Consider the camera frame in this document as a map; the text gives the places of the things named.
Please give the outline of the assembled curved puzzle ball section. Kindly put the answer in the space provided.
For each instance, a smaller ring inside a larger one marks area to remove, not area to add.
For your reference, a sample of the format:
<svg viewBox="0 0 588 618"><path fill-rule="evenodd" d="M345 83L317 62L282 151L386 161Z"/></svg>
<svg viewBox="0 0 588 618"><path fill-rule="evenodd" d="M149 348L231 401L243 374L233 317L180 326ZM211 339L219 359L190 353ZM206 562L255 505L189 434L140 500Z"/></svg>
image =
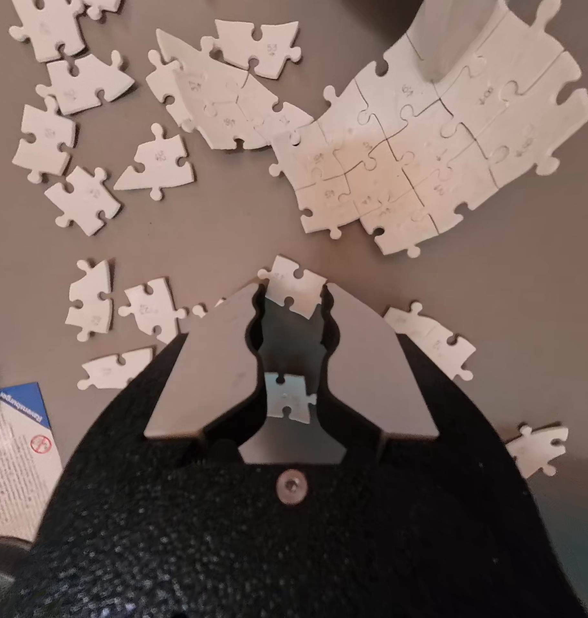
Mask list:
<svg viewBox="0 0 588 618"><path fill-rule="evenodd" d="M146 82L177 125L213 150L271 148L273 177L295 192L306 233L360 221L384 255L406 251L455 227L530 170L553 174L556 151L588 122L588 91L561 90L581 78L570 52L548 32L561 1L538 1L527 23L509 7L438 83L426 81L410 27L341 93L326 86L313 119L259 80L298 62L299 24L261 27L216 20L200 49L156 30Z"/></svg>

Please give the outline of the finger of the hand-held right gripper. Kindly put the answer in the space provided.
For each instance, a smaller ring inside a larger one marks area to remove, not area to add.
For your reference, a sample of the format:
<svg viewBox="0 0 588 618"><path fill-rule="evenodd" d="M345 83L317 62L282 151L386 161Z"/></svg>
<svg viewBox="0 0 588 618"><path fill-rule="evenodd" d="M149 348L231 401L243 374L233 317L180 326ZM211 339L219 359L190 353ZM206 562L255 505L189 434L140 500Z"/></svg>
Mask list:
<svg viewBox="0 0 588 618"><path fill-rule="evenodd" d="M445 78L507 10L505 1L423 1L409 28L423 78L431 83Z"/></svg>

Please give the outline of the single white puzzle piece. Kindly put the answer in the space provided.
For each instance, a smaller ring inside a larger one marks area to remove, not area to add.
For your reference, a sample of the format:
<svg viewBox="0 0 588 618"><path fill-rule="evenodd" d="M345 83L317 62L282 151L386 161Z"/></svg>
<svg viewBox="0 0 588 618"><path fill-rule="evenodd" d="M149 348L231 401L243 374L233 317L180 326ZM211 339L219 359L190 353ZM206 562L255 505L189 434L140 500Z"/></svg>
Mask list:
<svg viewBox="0 0 588 618"><path fill-rule="evenodd" d="M321 304L321 293L327 279L304 269L300 278L295 276L297 262L277 255L270 269L261 268L257 276L267 280L266 298L277 305L285 306L285 299L291 298L290 311L310 320L317 305Z"/></svg>

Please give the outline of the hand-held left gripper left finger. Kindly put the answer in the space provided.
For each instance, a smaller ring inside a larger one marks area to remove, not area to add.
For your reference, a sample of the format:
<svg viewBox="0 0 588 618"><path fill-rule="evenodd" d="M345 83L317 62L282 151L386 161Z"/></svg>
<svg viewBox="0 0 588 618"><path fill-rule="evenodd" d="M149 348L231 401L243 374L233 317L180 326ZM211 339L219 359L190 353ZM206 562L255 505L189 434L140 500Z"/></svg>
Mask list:
<svg viewBox="0 0 588 618"><path fill-rule="evenodd" d="M267 418L259 356L266 288L252 282L190 326L150 420L148 439L246 442Z"/></svg>

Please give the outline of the white puzzle pieces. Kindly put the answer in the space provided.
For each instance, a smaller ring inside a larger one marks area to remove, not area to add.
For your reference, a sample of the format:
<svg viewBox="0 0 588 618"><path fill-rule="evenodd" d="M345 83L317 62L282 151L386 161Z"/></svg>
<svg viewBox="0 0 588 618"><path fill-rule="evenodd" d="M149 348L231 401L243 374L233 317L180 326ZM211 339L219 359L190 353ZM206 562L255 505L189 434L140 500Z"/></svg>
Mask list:
<svg viewBox="0 0 588 618"><path fill-rule="evenodd" d="M43 181L43 175L60 175L67 166L69 154L59 146L74 145L76 128L69 118L74 114L91 109L100 104L98 93L103 92L106 100L122 96L133 85L133 80L120 69L122 58L117 51L111 55L111 63L104 64L92 54L79 58L74 75L62 57L58 47L72 43L69 52L75 54L85 47L76 23L77 15L87 12L93 20L98 20L103 11L116 12L120 1L55 1L51 8L46 1L41 9L33 1L12 1L18 15L23 20L22 27L11 27L10 35L17 41L30 40L39 62L47 62L51 84L39 84L36 92L46 104L40 111L26 106L22 118L22 132L34 135L33 143L22 139L13 158L13 164L30 170L28 180L33 183ZM165 137L163 127L153 124L152 142L141 144L136 151L136 163L144 166L139 172L128 167L114 185L117 190L150 189L151 198L163 197L163 189L173 188L194 181L190 163L179 166L179 159L186 157L182 137ZM458 339L450 345L448 338L452 333L443 330L437 321L419 314L422 305L414 303L409 312L391 308L385 315L385 322L396 335L405 335L426 351L437 366L450 379L458 375L468 354L474 348L466 340ZM276 398L276 374L266 375L267 397Z"/></svg>

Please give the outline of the white printed instruction leaflet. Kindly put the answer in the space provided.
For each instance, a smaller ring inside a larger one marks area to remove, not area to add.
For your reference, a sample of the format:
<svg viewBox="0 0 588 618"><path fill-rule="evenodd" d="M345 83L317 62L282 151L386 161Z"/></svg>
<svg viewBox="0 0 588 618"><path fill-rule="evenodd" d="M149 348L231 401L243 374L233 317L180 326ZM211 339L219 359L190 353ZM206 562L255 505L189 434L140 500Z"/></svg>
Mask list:
<svg viewBox="0 0 588 618"><path fill-rule="evenodd" d="M0 537L35 541L62 469L38 383L0 388Z"/></svg>

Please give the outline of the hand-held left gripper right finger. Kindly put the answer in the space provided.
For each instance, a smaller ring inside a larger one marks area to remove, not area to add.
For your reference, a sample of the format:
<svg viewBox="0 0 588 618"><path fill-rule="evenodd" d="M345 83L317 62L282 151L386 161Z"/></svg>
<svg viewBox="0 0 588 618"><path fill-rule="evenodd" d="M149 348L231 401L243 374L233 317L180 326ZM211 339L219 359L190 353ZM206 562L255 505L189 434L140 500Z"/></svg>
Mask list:
<svg viewBox="0 0 588 618"><path fill-rule="evenodd" d="M433 441L438 428L395 331L335 283L322 290L321 427L338 442Z"/></svg>

